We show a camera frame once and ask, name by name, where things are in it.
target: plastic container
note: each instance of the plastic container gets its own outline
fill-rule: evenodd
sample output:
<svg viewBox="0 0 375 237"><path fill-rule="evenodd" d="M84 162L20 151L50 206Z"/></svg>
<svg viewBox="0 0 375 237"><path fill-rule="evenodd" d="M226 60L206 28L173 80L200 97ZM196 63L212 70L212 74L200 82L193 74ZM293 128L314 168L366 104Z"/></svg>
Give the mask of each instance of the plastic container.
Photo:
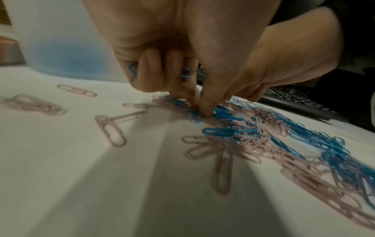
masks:
<svg viewBox="0 0 375 237"><path fill-rule="evenodd" d="M80 0L4 0L26 62L36 71L127 81Z"/></svg>

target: black sleeve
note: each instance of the black sleeve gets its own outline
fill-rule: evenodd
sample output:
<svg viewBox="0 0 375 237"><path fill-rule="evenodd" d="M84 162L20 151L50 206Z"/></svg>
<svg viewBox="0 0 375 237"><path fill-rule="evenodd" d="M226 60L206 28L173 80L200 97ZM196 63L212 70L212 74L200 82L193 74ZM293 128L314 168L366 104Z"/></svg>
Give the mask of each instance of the black sleeve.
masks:
<svg viewBox="0 0 375 237"><path fill-rule="evenodd" d="M375 67L375 0L326 0L344 34L340 66Z"/></svg>

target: white table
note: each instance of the white table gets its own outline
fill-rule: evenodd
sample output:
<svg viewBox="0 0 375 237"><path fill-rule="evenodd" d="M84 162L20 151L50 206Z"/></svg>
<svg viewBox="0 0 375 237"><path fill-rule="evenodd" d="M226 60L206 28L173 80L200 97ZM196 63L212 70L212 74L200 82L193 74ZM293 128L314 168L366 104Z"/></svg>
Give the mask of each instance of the white table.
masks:
<svg viewBox="0 0 375 237"><path fill-rule="evenodd" d="M68 93L58 84L98 96ZM235 159L232 190L217 195L210 186L215 160L186 159L191 146L180 140L200 135L204 125L181 115L150 109L119 124L128 143L111 147L94 117L138 111L121 104L152 99L128 83L54 77L26 66L0 68L0 95L22 93L68 112L47 116L0 107L0 236L375 235L288 181L272 160ZM309 129L344 138L355 157L375 166L373 133L276 110ZM296 141L288 144L316 154Z"/></svg>

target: table surface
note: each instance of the table surface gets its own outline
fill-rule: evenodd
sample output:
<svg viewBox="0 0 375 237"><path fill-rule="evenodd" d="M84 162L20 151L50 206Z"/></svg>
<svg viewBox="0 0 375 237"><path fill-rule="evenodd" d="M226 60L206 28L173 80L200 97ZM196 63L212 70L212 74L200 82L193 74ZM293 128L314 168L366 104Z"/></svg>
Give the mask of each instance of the table surface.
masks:
<svg viewBox="0 0 375 237"><path fill-rule="evenodd" d="M94 91L86 97L56 88ZM211 188L215 160L188 160L184 135L202 124L149 109L119 126L128 140L112 147L95 123L139 111L153 94L128 83L44 75L26 66L0 68L0 96L29 94L67 113L47 116L0 107L0 236L374 236L284 178L272 160L234 160L232 190ZM374 134L356 126L312 120L275 109L307 128L344 138L359 160L375 166ZM318 154L292 139L287 144Z"/></svg>

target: blue paper clip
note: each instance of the blue paper clip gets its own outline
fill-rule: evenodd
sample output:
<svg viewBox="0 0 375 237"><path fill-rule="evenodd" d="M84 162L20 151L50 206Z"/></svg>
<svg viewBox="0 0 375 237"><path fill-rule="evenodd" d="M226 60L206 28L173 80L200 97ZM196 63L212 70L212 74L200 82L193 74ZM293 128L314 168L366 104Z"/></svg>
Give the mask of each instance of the blue paper clip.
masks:
<svg viewBox="0 0 375 237"><path fill-rule="evenodd" d="M138 63L137 63L137 62L134 62L134 63L130 64L130 66L129 66L129 71L130 71L130 73L131 73L133 76L135 76L135 77L138 76L137 73L135 73L135 72L133 71L133 68L136 67L136 66L138 66ZM191 75L191 71L190 71L190 69L187 68L187 67L184 67L184 66L183 66L182 68L183 68L184 70L187 71L187 74L186 74L186 75L182 75L182 78L188 78L188 77Z"/></svg>

